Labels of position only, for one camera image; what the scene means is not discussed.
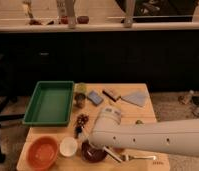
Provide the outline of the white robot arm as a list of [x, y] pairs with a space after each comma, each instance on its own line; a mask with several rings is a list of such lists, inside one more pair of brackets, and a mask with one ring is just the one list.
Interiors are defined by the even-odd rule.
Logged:
[[199, 157], [199, 119], [124, 125], [121, 118], [118, 108], [102, 108], [89, 142], [98, 148], [110, 146]]

